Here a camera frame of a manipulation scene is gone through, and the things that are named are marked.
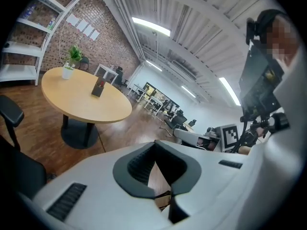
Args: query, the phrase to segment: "shelving unit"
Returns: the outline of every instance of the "shelving unit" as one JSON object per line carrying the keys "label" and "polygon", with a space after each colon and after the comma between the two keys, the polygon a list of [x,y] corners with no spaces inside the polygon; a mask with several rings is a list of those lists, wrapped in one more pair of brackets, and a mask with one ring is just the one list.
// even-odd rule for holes
{"label": "shelving unit", "polygon": [[12,64],[2,65],[0,68],[0,82],[16,81],[16,80],[35,80],[35,85],[38,84],[38,75],[46,48],[61,21],[80,0],[72,0],[66,7],[61,5],[56,0],[38,0],[38,1],[42,2],[43,4],[47,5],[48,7],[59,13],[56,22],[53,25],[52,30],[50,30],[44,26],[41,26],[31,21],[22,18],[17,19],[17,22],[19,23],[23,23],[28,26],[37,28],[41,31],[47,32],[47,35],[41,47],[9,41],[8,43],[10,44],[10,46],[8,48],[3,48],[2,50],[3,53],[15,53],[15,54],[35,56],[37,57],[37,60],[35,66],[12,65]]}

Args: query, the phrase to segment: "white flower pot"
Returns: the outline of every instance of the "white flower pot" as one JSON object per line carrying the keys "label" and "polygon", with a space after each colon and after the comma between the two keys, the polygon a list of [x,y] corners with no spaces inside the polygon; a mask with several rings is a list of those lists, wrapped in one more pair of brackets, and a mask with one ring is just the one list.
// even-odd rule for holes
{"label": "white flower pot", "polygon": [[71,78],[71,76],[72,76],[72,73],[73,73],[73,69],[74,68],[70,68],[70,69],[68,69],[68,68],[66,68],[65,66],[63,67],[63,72],[62,72],[62,78],[63,79],[70,79]]}

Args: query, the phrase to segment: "white wall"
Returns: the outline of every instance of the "white wall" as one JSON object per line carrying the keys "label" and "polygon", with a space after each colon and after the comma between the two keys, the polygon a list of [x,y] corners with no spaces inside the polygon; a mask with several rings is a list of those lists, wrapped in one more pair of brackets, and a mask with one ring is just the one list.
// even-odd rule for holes
{"label": "white wall", "polygon": [[213,104],[195,103],[189,98],[180,87],[175,86],[169,79],[163,77],[163,72],[144,66],[141,71],[132,80],[132,84],[144,86],[146,82],[156,87],[167,97],[176,102],[180,109],[183,110],[183,115],[190,122],[196,119],[197,122],[193,129],[196,133],[205,134],[208,127],[217,127],[228,124],[237,124],[238,131],[241,135],[243,124],[240,123],[242,111],[240,108],[230,109],[228,107],[216,106]]}

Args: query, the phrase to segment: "wooden floor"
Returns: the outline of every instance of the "wooden floor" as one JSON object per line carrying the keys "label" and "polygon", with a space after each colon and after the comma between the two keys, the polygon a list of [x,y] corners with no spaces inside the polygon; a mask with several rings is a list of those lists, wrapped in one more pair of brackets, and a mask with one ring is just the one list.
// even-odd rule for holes
{"label": "wooden floor", "polygon": [[[15,129],[23,153],[41,162],[48,173],[60,175],[81,160],[130,145],[167,138],[166,131],[159,129],[161,121],[150,115],[142,105],[129,97],[132,113],[113,124],[96,125],[99,136],[94,146],[88,149],[73,149],[61,138],[62,114],[45,100],[41,86],[22,85],[6,87],[0,85],[0,94],[14,100],[24,112],[24,120]],[[0,118],[0,134],[11,143],[3,118]],[[169,190],[157,166],[150,175],[149,187],[161,194]]]}

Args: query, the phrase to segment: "red brick wall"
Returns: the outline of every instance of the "red brick wall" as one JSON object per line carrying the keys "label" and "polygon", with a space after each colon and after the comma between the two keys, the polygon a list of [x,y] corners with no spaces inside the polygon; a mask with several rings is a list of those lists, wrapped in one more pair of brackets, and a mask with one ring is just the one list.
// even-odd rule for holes
{"label": "red brick wall", "polygon": [[[71,0],[57,1],[65,6]],[[55,12],[36,0],[34,2],[36,4],[35,11],[29,20],[47,26]],[[70,46],[76,44],[82,50],[83,55],[90,59],[90,73],[94,73],[98,64],[101,63],[106,66],[121,66],[124,72],[124,79],[131,76],[139,65],[139,60],[105,3],[102,0],[80,0],[71,12],[80,21],[85,19],[94,27],[100,33],[98,38],[92,41],[83,33],[78,32],[74,26],[65,23],[66,18],[64,18],[50,40],[41,70],[47,71],[51,68],[62,66],[63,63],[59,58],[59,54],[62,59],[65,58]],[[11,40],[41,46],[44,35],[42,31],[17,23]],[[11,64],[34,65],[35,57],[8,54],[5,61]]]}

